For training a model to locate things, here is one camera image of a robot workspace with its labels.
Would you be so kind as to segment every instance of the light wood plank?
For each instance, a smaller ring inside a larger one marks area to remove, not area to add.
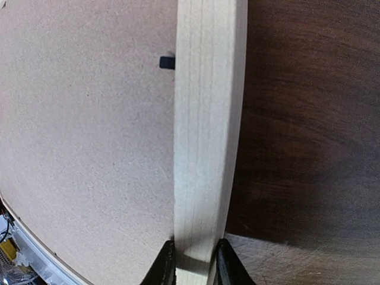
[[[175,87],[178,285],[212,283],[240,128],[247,1],[179,0]]]

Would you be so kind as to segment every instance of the wood grain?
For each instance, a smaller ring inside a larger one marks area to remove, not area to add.
[[[364,1],[249,2],[227,230],[302,251],[308,271],[288,268],[289,284],[380,282],[379,10]],[[267,284],[288,284],[276,271],[293,263],[271,268]]]
[[[212,284],[235,171],[247,1],[178,2],[174,232],[178,285]]]

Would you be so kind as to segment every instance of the small black rectangular piece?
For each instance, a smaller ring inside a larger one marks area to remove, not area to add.
[[[172,56],[161,56],[160,57],[160,68],[175,69],[176,68],[176,58],[174,58]]]

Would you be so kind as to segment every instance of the dark brown wooden panel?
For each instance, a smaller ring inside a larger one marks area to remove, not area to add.
[[[250,1],[248,30],[227,231],[379,258],[380,3]]]

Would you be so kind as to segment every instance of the yellow object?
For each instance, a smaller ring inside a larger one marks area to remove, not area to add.
[[[2,251],[4,251],[4,253],[7,255],[7,257],[11,261],[16,259],[17,250],[10,240],[7,240],[6,242],[0,243],[0,248],[2,249]]]

